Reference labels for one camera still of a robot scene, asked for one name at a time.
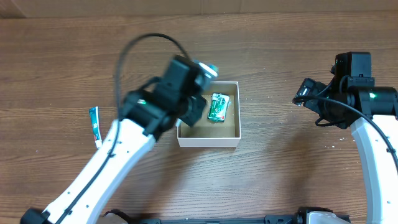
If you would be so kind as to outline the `green white toothpaste tube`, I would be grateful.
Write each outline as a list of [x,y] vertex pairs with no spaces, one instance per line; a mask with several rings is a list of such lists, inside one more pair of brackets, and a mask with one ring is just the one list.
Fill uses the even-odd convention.
[[89,109],[89,116],[91,120],[91,126],[93,128],[93,134],[95,137],[96,148],[99,149],[102,146],[102,137],[100,133],[100,119],[99,119],[99,107],[95,106]]

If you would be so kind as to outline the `green white packet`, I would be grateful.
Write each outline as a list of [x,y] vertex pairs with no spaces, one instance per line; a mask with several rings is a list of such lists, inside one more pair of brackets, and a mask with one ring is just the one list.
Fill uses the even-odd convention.
[[230,97],[222,93],[213,93],[207,118],[214,122],[224,122]]

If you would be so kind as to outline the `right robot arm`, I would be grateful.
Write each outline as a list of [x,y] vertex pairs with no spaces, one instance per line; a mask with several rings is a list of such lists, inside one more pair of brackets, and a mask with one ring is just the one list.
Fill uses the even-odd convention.
[[350,129],[357,145],[367,223],[397,223],[397,90],[376,86],[369,52],[335,57],[329,84],[306,78],[292,102],[317,113],[319,127]]

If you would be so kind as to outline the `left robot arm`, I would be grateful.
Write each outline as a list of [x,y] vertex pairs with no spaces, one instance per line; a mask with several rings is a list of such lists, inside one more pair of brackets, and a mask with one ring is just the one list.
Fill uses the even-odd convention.
[[123,101],[102,146],[72,184],[43,211],[30,208],[21,223],[96,223],[121,182],[160,136],[179,121],[193,126],[206,105],[202,92],[218,69],[176,55],[162,77],[154,77]]

